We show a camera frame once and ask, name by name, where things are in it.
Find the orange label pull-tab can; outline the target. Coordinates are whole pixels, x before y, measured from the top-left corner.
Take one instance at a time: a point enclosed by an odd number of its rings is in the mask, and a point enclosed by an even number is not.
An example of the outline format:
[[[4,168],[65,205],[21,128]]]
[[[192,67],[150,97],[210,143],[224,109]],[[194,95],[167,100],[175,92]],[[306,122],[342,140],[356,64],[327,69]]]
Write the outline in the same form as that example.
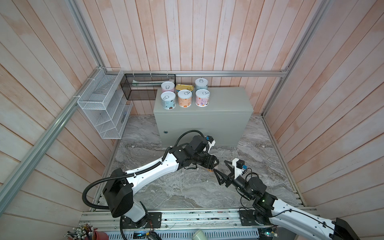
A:
[[[178,92],[178,103],[182,108],[188,108],[192,104],[193,93],[189,90],[180,90]]]

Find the teal label can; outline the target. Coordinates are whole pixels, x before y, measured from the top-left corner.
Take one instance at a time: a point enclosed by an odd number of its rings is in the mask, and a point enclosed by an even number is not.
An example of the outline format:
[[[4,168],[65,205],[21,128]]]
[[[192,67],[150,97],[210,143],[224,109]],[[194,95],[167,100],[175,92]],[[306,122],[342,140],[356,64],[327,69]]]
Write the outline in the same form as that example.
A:
[[[161,102],[164,109],[174,109],[176,106],[176,94],[174,92],[163,92],[161,94]]]

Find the gold rectangular tin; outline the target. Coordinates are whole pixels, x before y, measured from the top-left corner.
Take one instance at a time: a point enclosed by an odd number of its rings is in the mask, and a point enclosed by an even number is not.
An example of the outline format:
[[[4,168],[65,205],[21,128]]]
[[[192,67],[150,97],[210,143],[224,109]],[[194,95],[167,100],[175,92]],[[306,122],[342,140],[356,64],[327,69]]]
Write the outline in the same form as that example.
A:
[[[190,92],[194,91],[193,85],[183,85],[183,84],[177,84],[175,87],[176,93],[178,94],[182,90],[188,90]]]

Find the blue label can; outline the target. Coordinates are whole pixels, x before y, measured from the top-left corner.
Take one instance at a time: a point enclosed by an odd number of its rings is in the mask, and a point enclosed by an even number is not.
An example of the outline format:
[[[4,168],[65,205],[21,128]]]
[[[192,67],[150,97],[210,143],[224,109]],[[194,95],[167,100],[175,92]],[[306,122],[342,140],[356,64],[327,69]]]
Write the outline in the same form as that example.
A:
[[[195,89],[196,90],[207,90],[208,89],[208,80],[204,78],[198,78],[195,80]]]

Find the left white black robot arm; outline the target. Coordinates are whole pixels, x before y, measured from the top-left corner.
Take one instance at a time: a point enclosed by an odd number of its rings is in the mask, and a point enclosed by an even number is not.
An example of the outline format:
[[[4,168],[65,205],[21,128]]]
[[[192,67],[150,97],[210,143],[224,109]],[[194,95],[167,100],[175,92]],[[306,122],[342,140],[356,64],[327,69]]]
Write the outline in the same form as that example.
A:
[[[215,145],[211,136],[194,136],[190,143],[167,148],[165,154],[143,166],[131,171],[117,169],[112,172],[103,189],[103,195],[113,218],[125,217],[137,227],[142,227],[148,212],[143,203],[135,199],[135,194],[144,186],[167,174],[190,165],[213,170],[219,161],[209,153]]]

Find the red label can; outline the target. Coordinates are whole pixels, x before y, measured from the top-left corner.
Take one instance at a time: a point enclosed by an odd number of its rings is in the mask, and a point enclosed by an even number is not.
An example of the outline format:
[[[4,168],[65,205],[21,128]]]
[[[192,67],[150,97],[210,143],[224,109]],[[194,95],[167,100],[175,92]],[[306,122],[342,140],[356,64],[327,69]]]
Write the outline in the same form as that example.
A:
[[[199,89],[196,91],[195,103],[198,107],[206,107],[209,104],[210,92],[206,89]]]

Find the pink label can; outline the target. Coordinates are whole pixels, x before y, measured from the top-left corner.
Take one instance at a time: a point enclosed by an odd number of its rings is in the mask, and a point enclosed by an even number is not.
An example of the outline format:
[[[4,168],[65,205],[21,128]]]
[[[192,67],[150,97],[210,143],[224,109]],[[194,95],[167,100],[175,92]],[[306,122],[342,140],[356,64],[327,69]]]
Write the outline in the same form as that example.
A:
[[[162,92],[175,92],[174,82],[166,81],[161,84]]]

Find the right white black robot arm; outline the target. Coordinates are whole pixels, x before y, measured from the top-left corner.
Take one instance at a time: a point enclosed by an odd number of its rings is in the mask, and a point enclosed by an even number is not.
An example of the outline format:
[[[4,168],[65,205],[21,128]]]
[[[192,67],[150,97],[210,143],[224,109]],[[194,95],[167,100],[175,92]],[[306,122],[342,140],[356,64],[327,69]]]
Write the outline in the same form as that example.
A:
[[[335,221],[325,219],[289,205],[283,200],[267,192],[267,186],[259,175],[247,171],[244,161],[235,159],[225,161],[230,173],[225,174],[213,169],[219,185],[234,186],[241,199],[253,202],[251,208],[239,210],[241,219],[246,223],[257,223],[263,226],[283,227],[308,240],[358,240],[352,227],[340,218]]]

